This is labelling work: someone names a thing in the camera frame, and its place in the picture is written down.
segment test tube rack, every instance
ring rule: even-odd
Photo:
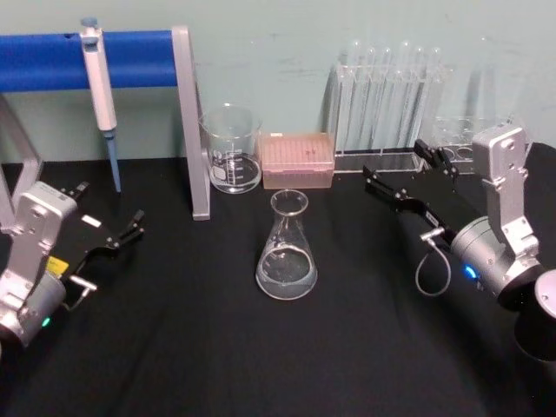
[[[335,143],[335,172],[415,171],[412,148],[432,135],[449,72],[440,49],[402,43],[352,53],[334,68],[327,132]]]

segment clear liquid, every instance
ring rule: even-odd
[[[294,300],[313,288],[317,271],[307,252],[293,245],[283,245],[264,255],[255,277],[261,289],[271,297]]]
[[[261,166],[249,154],[227,154],[210,167],[210,181],[215,188],[229,194],[250,191],[261,181]]]

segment erlenmeyer flask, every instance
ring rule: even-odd
[[[273,298],[295,300],[316,283],[314,259],[301,224],[308,198],[301,191],[283,189],[270,199],[275,224],[257,265],[259,287]]]

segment pipette tip box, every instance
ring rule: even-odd
[[[328,189],[333,138],[326,133],[262,135],[258,143],[265,189]]]

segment metal stand frame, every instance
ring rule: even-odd
[[[188,160],[193,219],[210,219],[209,159],[202,148],[199,111],[195,86],[195,65],[191,39],[186,26],[172,28],[175,78],[182,111],[183,142]]]
[[[17,151],[23,158],[23,168],[17,179],[13,195],[10,195],[6,178],[0,169],[0,231],[6,233],[16,222],[15,213],[21,194],[30,189],[41,175],[43,160],[33,147],[16,114],[1,94],[0,124],[3,125],[8,136],[16,144]]]

